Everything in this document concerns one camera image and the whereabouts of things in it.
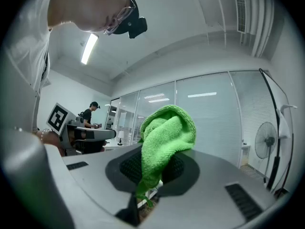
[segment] desk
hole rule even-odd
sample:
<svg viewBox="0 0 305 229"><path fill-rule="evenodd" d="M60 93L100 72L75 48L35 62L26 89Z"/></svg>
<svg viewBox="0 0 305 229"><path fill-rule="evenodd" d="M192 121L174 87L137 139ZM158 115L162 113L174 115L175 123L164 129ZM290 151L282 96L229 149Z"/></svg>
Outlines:
<svg viewBox="0 0 305 229"><path fill-rule="evenodd" d="M106 142L108 142L108 143L104 146L105 151L124 147L123 145L122 146L118 145L119 142L116 141L114 138L108 139L108 140L106 140Z"/></svg>

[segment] fluorescent light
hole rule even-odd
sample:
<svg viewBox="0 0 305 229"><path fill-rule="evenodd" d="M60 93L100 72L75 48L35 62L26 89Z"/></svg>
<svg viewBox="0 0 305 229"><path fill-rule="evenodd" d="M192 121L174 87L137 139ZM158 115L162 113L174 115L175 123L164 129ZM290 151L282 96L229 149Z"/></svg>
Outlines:
<svg viewBox="0 0 305 229"><path fill-rule="evenodd" d="M84 53L82 54L81 62L87 64L90 53L99 37L93 33L90 34L90 37L87 41Z"/></svg>
<svg viewBox="0 0 305 229"><path fill-rule="evenodd" d="M212 96L216 95L217 93L206 93L206 94L194 94L194 95L188 95L188 97L204 97L204 96Z"/></svg>
<svg viewBox="0 0 305 229"><path fill-rule="evenodd" d="M150 96L146 96L144 98L147 99L147 98L160 97L160 96L164 96L164 94L150 95Z"/></svg>
<svg viewBox="0 0 305 229"><path fill-rule="evenodd" d="M151 100L148 101L149 103L156 103L156 102L163 102L163 101L168 101L169 98L161 98L161 99L155 99L155 100Z"/></svg>

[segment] standing fan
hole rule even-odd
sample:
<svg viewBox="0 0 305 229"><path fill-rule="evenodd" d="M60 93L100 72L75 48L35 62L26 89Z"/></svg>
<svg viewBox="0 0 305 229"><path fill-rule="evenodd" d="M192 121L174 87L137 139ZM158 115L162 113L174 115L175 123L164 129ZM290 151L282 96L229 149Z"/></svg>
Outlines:
<svg viewBox="0 0 305 229"><path fill-rule="evenodd" d="M268 158L264 174L264 183L266 183L266 173L269 166L270 155L275 148L276 139L276 129L270 122L265 122L258 128L255 137L255 152L260 159Z"/></svg>

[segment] glass wall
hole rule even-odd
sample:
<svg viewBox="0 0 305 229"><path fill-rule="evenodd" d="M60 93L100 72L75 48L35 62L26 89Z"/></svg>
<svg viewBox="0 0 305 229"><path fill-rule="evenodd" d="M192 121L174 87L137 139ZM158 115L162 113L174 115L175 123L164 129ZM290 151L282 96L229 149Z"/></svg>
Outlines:
<svg viewBox="0 0 305 229"><path fill-rule="evenodd" d="M261 159L256 155L255 138L259 127L270 122L277 133L275 109L268 87L259 71L231 72L238 94L243 120L244 143L248 146L246 160L241 169L263 181L268 158ZM270 155L266 176L270 177L276 148Z"/></svg>
<svg viewBox="0 0 305 229"><path fill-rule="evenodd" d="M174 104L175 83L167 83L141 90L134 120L134 135L132 143L141 139L140 127L143 121L161 107Z"/></svg>
<svg viewBox="0 0 305 229"><path fill-rule="evenodd" d="M117 135L115 140L119 142L119 133L120 131L123 131L122 144L124 146L130 145L138 94L139 92L135 92L121 97L116 111L114 130Z"/></svg>
<svg viewBox="0 0 305 229"><path fill-rule="evenodd" d="M195 122L195 150L221 157L262 180L267 159L256 157L255 137L263 122L270 122L277 131L272 99L259 71L230 75L225 72L197 76L176 81L176 87L175 82L170 82L122 96L114 120L115 140L120 140L118 135L123 131L124 146L137 143L143 121L161 107L175 104L176 95L176 104Z"/></svg>
<svg viewBox="0 0 305 229"><path fill-rule="evenodd" d="M221 157L239 166L242 145L241 118L228 73L176 82L176 104L194 120L195 150Z"/></svg>

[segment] man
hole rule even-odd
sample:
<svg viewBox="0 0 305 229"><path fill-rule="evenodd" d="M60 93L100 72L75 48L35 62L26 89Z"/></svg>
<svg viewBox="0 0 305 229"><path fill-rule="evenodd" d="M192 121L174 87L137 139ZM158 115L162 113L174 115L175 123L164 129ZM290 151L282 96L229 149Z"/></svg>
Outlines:
<svg viewBox="0 0 305 229"><path fill-rule="evenodd" d="M92 111L95 111L97 109L100 109L99 105L97 102L92 102L89 106L89 109L86 109L83 114L82 114L82 117L84 118L84 124L85 124L85 127L87 128L99 128L99 127L102 127L102 125L100 126L97 126L97 125L91 125L91 113Z"/></svg>
<svg viewBox="0 0 305 229"><path fill-rule="evenodd" d="M72 22L83 31L108 35L132 32L137 36L147 29L140 28L138 20L135 0L27 0L0 48L4 103L0 106L0 127L35 131L45 143L47 130L38 132L36 120L41 88L50 70L48 43L52 28ZM58 140L50 141L54 137L48 143L58 147Z"/></svg>

